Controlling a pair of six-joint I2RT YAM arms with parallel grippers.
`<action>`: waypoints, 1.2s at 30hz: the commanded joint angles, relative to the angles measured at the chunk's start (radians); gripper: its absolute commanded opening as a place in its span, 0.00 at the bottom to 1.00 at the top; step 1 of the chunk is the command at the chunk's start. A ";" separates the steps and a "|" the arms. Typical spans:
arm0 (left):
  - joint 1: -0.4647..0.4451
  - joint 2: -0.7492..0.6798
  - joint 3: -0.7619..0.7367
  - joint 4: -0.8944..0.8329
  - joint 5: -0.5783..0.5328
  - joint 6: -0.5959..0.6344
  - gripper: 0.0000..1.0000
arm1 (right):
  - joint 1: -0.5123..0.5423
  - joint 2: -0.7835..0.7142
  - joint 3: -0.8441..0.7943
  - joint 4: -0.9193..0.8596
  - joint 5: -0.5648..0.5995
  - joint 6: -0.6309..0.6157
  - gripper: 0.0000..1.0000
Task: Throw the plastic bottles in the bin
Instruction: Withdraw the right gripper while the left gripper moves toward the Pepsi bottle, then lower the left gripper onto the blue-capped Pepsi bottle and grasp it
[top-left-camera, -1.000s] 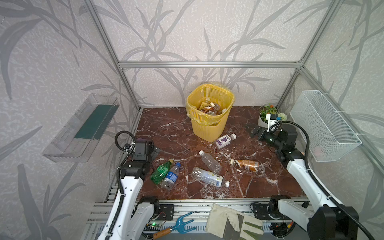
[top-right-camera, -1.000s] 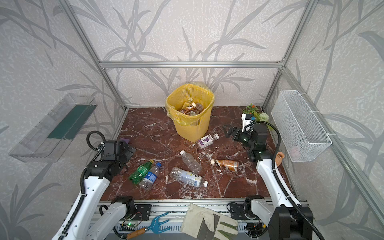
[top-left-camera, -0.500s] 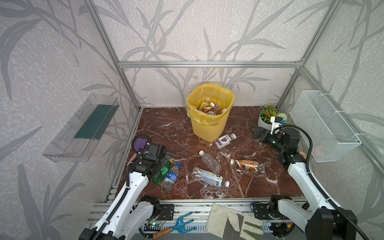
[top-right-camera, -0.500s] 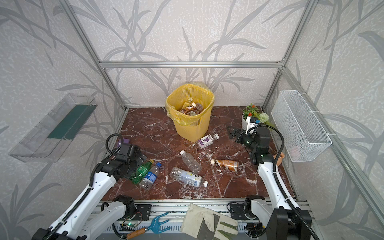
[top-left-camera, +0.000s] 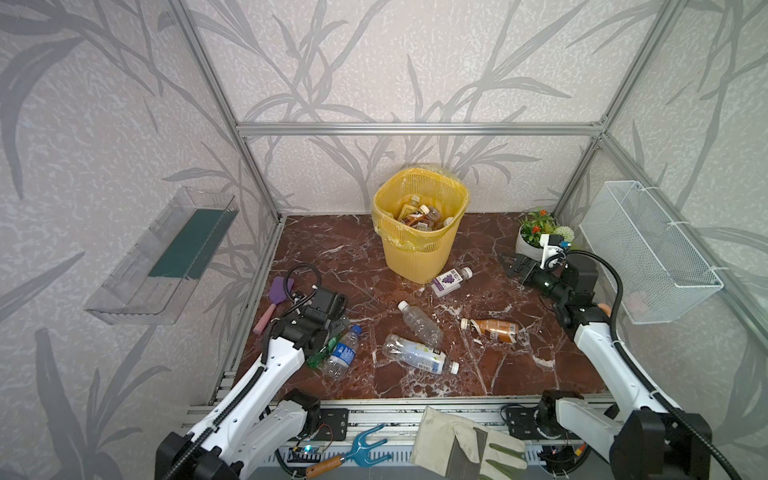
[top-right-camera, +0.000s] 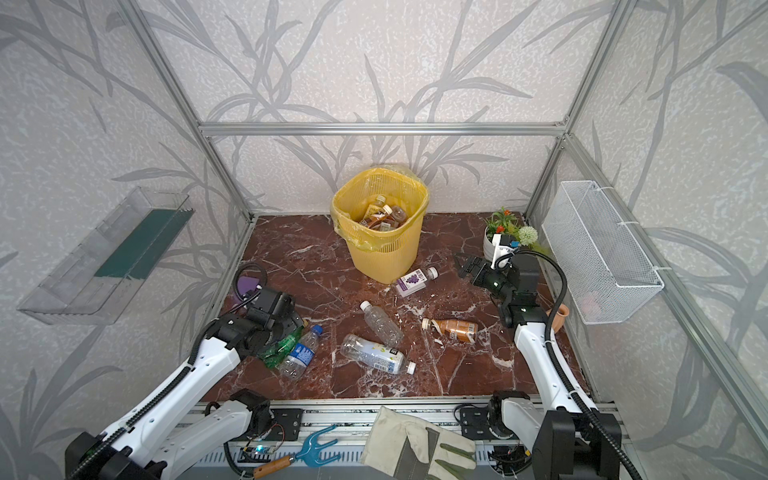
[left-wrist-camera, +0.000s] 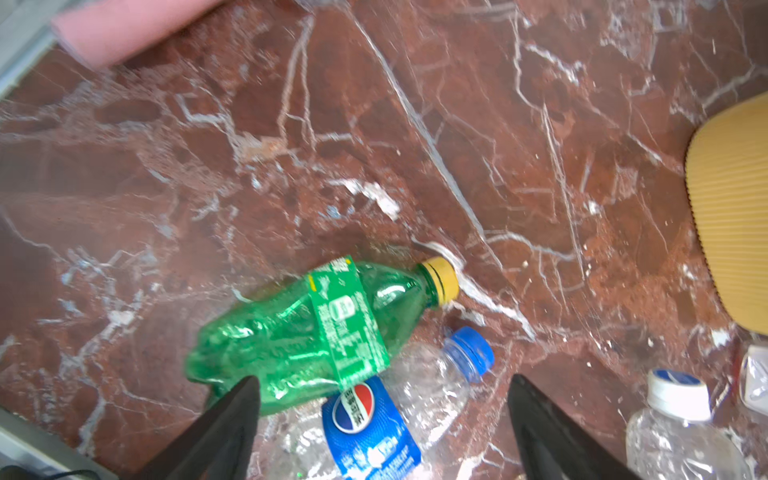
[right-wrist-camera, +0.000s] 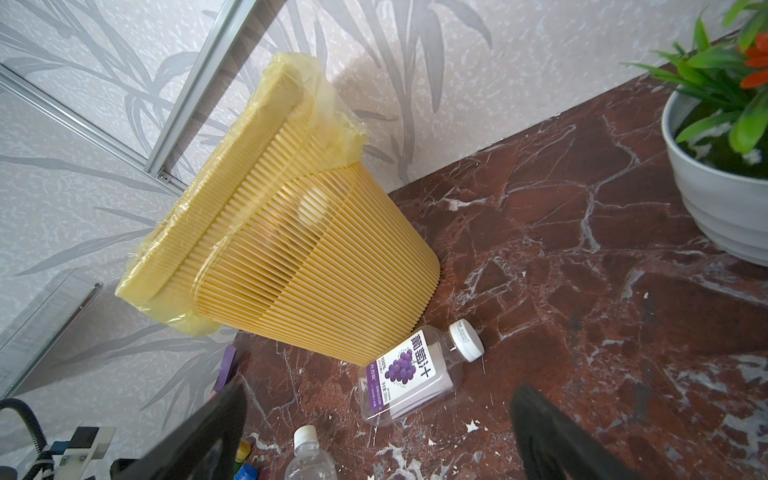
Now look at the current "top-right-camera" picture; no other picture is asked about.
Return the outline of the green plastic bottle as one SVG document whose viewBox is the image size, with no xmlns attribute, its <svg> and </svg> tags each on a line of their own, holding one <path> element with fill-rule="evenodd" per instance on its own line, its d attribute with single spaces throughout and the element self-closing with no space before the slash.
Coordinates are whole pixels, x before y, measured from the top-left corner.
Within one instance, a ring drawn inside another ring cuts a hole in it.
<svg viewBox="0 0 768 480">
<path fill-rule="evenodd" d="M 304 332 L 304 327 L 298 327 L 288 336 L 270 346 L 259 359 L 270 370 L 275 370 L 283 360 L 293 351 Z"/>
</svg>

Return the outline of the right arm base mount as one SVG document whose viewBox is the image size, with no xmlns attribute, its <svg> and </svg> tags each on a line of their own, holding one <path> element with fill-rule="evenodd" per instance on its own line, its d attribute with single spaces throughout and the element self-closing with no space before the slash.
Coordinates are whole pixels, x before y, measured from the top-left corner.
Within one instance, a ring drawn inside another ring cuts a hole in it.
<svg viewBox="0 0 768 480">
<path fill-rule="evenodd" d="M 453 414 L 462 436 L 474 441 L 497 439 L 490 429 L 487 406 L 460 404 L 454 408 Z"/>
</svg>

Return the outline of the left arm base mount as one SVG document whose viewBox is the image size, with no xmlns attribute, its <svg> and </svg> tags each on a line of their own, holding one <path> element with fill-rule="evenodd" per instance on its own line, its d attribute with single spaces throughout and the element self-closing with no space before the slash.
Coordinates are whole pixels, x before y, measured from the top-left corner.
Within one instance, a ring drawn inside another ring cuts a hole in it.
<svg viewBox="0 0 768 480">
<path fill-rule="evenodd" d="M 300 408 L 280 408 L 272 411 L 273 424 L 255 438 L 259 442 L 297 441 L 304 411 Z"/>
</svg>

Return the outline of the yellow label tea bottle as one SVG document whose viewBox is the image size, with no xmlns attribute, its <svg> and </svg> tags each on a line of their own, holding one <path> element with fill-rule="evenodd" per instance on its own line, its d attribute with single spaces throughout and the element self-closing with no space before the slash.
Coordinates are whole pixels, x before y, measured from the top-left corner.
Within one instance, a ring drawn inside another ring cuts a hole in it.
<svg viewBox="0 0 768 480">
<path fill-rule="evenodd" d="M 375 199 L 367 206 L 363 219 L 360 221 L 361 225 L 369 225 L 376 218 L 379 218 L 384 211 L 386 205 L 386 197 L 384 195 L 377 195 Z"/>
</svg>

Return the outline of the red juice bottle yellow cap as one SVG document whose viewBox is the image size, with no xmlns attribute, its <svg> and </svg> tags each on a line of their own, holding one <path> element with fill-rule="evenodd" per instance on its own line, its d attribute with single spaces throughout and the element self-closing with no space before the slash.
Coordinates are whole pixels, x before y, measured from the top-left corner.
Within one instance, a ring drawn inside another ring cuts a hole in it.
<svg viewBox="0 0 768 480">
<path fill-rule="evenodd" d="M 393 227 L 398 228 L 407 220 L 406 212 L 395 205 L 391 207 L 391 211 L 387 217 L 387 222 Z"/>
</svg>

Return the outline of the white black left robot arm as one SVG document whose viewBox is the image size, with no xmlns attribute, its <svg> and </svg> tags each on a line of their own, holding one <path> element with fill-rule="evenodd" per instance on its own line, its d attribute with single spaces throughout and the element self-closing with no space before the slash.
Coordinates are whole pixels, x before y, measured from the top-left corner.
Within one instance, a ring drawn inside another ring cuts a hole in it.
<svg viewBox="0 0 768 480">
<path fill-rule="evenodd" d="M 202 328 L 188 358 L 166 380 L 102 433 L 72 441 L 65 451 L 67 478 L 175 479 L 215 448 L 276 427 L 269 400 L 242 389 L 181 433 L 174 431 L 243 361 L 287 354 L 287 341 L 297 340 L 305 325 L 294 298 L 270 288 L 260 264 L 242 264 L 233 281 L 248 272 L 258 274 L 250 289 L 234 290 L 236 304 Z"/>
</svg>

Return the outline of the purple grape label bottle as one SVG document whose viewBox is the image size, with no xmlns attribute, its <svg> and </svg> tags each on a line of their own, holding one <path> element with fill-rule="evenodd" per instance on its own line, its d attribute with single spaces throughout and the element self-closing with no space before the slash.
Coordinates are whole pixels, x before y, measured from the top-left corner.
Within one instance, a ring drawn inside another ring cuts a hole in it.
<svg viewBox="0 0 768 480">
<path fill-rule="evenodd" d="M 423 290 L 429 281 L 435 280 L 439 273 L 435 267 L 415 269 L 396 280 L 394 283 L 397 293 L 405 298 Z"/>
</svg>

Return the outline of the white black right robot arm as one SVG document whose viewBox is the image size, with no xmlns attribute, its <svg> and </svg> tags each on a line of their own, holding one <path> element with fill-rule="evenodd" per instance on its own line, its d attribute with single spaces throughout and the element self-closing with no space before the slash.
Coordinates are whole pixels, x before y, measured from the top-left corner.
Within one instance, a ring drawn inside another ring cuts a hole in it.
<svg viewBox="0 0 768 480">
<path fill-rule="evenodd" d="M 531 453 L 537 479 L 617 479 L 641 473 L 622 448 L 616 418 L 599 411 L 575 378 L 557 344 L 557 310 L 537 301 L 536 251 L 511 249 L 493 261 L 457 253 L 457 273 L 489 292 L 501 324 L 513 333 L 539 393 L 539 406 L 522 394 L 502 393 L 489 405 L 489 423 L 500 436 L 515 436 Z"/>
</svg>

